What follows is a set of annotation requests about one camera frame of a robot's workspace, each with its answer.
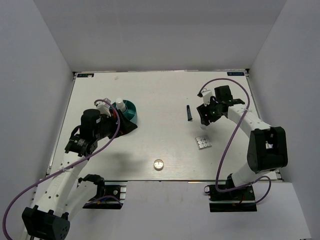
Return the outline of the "white bottle black cap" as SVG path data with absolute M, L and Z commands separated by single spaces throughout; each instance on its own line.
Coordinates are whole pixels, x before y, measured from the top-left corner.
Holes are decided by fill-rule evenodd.
M 201 127 L 201 129 L 203 129 L 203 130 L 207 130 L 207 129 L 208 129 L 208 126 L 206 126 L 206 125 L 204 125 L 204 124 L 201 124 L 200 127 Z

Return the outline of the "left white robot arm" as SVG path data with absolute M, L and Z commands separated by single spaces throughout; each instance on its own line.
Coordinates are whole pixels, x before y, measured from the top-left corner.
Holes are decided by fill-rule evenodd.
M 98 142 L 110 141 L 137 129 L 137 111 L 105 106 L 86 109 L 80 125 L 71 132 L 57 172 L 42 197 L 33 207 L 26 207 L 22 220 L 31 239 L 64 240 L 70 230 L 71 219 L 84 206 L 106 199 L 105 180 L 97 174 L 79 174 Z

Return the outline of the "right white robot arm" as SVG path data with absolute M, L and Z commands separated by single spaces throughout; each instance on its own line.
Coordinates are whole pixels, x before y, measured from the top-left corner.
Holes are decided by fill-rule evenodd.
M 273 127 L 250 112 L 246 102 L 233 98 L 227 85 L 216 87 L 214 91 L 204 88 L 198 96 L 203 99 L 197 107 L 202 125 L 208 126 L 226 117 L 236 124 L 235 131 L 242 130 L 249 138 L 246 163 L 228 176 L 225 189 L 216 188 L 218 192 L 236 200 L 243 195 L 245 187 L 266 173 L 287 166 L 286 132 L 282 127 Z

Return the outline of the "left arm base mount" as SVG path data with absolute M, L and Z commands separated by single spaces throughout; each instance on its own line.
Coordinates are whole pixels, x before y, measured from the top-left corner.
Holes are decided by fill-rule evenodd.
M 81 183 L 89 182 L 95 185 L 95 196 L 83 206 L 83 209 L 120 210 L 122 208 L 127 191 L 126 182 L 106 181 L 100 175 L 88 174 L 78 179 L 77 187 Z

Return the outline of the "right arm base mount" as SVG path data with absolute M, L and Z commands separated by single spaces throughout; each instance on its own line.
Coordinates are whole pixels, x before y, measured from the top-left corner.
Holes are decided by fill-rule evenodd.
M 252 186 L 230 192 L 218 192 L 214 184 L 206 185 L 204 193 L 209 196 L 211 213 L 249 213 L 257 211 Z

